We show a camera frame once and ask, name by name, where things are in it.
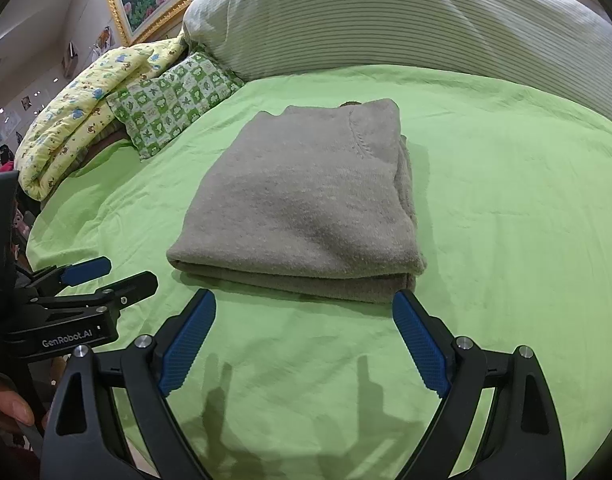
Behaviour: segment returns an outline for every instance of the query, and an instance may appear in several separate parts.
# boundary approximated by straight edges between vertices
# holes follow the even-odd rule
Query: striped pillow
[[[612,25],[576,0],[194,0],[183,27],[244,80],[422,66],[532,86],[612,120]]]

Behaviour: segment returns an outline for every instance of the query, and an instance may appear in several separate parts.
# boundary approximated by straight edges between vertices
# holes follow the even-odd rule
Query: wall
[[[146,41],[167,40],[168,38],[176,38],[182,30],[183,12],[180,12],[175,19],[166,23],[165,27],[156,30]]]
[[[6,144],[15,152],[19,146],[16,132],[23,137],[36,115],[67,83],[63,77],[57,45],[6,78],[4,88],[0,89],[0,109],[3,109],[0,113],[0,146]],[[25,96],[30,98],[31,103],[27,110],[22,105]]]
[[[61,48],[65,52],[70,41],[74,44],[79,56],[74,75],[92,63],[92,47],[106,26],[112,30],[114,46],[120,46],[121,41],[112,21],[108,1],[71,0],[64,22]]]

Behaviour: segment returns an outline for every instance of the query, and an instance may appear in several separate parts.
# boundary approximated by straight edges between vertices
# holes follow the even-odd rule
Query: metal screw
[[[463,335],[460,335],[457,339],[455,339],[455,342],[457,343],[457,348],[461,348],[462,350],[470,350],[474,344],[470,337]]]
[[[535,352],[532,351],[532,348],[526,345],[521,345],[519,347],[519,355],[521,355],[525,359],[530,359],[535,355]]]
[[[152,343],[152,337],[148,334],[140,335],[135,339],[135,346],[137,348],[148,348]]]
[[[89,348],[86,345],[79,345],[74,347],[72,354],[74,357],[83,357],[89,351]]]

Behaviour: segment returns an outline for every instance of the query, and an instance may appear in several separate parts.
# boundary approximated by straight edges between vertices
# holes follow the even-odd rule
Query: ceiling
[[[59,39],[71,0],[10,0],[0,15],[0,82]]]

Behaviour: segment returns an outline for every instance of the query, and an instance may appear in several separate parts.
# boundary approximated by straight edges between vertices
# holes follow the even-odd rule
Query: green patterned pillowcase
[[[199,51],[161,76],[128,85],[106,99],[144,159],[156,155],[243,85],[234,73]]]

